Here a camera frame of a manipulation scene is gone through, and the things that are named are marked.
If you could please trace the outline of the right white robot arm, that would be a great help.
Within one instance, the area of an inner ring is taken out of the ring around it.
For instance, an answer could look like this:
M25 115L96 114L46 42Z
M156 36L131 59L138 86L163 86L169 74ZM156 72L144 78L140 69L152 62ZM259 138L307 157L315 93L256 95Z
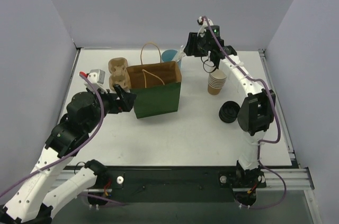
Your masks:
M262 144L268 143L264 136L276 116L275 93L263 80L252 78L232 46L223 44L218 25L201 23L198 32L189 33L184 52L188 56L208 57L244 98L237 115L244 132L244 146L237 161L241 169L235 172L235 181L246 186L254 179L252 171L260 166Z

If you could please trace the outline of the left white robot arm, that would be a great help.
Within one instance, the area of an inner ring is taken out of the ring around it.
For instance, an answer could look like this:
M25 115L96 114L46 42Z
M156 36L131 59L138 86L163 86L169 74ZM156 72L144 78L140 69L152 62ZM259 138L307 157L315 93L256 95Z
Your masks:
M31 173L17 185L20 189L1 206L2 223L51 223L56 213L88 187L103 187L108 180L106 167L97 160L88 161L60 187L50 190L56 178L77 153L98 133L107 114L130 112L136 95L119 85L111 93L97 86L72 97L48 137Z

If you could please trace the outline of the brown paper bag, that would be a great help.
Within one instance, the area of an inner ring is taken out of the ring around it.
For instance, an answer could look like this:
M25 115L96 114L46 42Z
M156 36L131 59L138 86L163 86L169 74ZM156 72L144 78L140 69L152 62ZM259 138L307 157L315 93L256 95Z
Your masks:
M182 74L175 61L127 67L128 88L136 94L133 110L137 119L177 112Z

